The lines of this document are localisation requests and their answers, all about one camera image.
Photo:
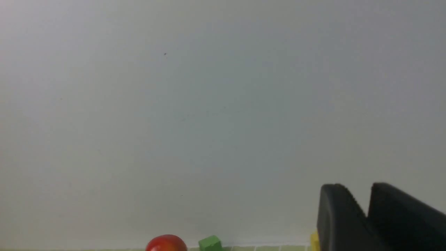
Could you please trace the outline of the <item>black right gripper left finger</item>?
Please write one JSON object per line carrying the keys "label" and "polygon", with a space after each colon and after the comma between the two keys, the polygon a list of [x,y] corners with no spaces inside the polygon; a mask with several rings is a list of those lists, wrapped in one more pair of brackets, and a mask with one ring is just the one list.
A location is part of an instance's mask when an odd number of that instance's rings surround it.
{"label": "black right gripper left finger", "polygon": [[317,234],[322,251],[387,250],[353,195],[341,184],[324,184],[320,189]]}

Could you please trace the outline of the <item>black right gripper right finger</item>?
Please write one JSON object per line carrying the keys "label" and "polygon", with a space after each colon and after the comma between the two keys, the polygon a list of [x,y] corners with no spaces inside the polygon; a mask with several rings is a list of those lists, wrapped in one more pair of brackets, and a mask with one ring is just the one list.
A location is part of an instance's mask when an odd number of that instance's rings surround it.
{"label": "black right gripper right finger", "polygon": [[444,251],[443,212],[387,183],[374,183],[368,219],[395,251]]}

